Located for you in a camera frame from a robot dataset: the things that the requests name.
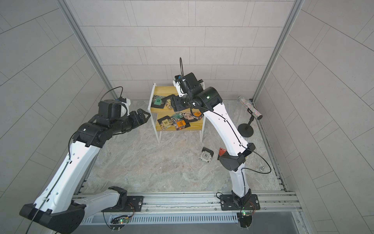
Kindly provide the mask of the red tea bag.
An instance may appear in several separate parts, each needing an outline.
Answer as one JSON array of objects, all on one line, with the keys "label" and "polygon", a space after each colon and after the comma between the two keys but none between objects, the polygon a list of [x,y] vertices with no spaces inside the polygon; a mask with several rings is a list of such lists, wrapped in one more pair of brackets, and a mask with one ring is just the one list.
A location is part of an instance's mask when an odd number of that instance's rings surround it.
[{"label": "red tea bag", "polygon": [[220,148],[219,149],[219,157],[221,157],[222,155],[224,155],[226,152],[227,152],[226,149]]}]

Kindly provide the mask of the white label tea bag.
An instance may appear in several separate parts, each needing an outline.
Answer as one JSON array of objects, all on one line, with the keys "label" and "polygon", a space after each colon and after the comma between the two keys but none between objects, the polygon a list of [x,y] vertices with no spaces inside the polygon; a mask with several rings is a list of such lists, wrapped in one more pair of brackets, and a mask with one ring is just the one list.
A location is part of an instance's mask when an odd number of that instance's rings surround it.
[{"label": "white label tea bag", "polygon": [[214,155],[214,152],[212,150],[206,147],[203,147],[202,152],[199,156],[199,159],[204,162],[210,163],[213,158],[213,155]]}]

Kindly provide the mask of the green label tea bag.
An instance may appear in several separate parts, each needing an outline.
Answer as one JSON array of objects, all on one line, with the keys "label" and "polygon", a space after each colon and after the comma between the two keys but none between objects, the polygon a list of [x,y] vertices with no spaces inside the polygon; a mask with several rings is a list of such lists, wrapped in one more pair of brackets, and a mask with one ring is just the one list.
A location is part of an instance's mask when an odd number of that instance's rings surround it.
[{"label": "green label tea bag", "polygon": [[163,109],[166,105],[166,97],[154,95],[151,101],[151,108]]}]

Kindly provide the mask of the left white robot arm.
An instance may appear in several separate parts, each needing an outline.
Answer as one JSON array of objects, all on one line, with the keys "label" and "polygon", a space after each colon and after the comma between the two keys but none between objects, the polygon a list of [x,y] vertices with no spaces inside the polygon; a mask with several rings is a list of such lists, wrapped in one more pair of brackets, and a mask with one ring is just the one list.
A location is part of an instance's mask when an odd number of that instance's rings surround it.
[{"label": "left white robot arm", "polygon": [[70,234],[88,216],[90,207],[96,212],[103,210],[100,202],[74,201],[76,188],[107,140],[147,123],[150,117],[150,113],[138,109],[124,115],[96,114],[82,124],[68,141],[65,162],[44,192],[33,203],[23,205],[20,216],[58,233]]}]

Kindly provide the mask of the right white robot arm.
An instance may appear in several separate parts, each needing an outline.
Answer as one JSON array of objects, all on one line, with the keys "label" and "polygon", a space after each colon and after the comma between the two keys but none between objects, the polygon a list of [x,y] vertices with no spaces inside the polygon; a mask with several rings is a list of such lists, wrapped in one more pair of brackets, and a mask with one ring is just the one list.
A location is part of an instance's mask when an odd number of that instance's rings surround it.
[{"label": "right white robot arm", "polygon": [[233,203],[243,209],[251,197],[243,171],[245,158],[254,152],[255,146],[249,144],[235,128],[218,91],[213,87],[204,89],[202,83],[193,73],[175,76],[173,85],[178,96],[171,99],[171,105],[176,112],[198,109],[213,124],[227,150],[219,156],[219,161],[229,171]]}]

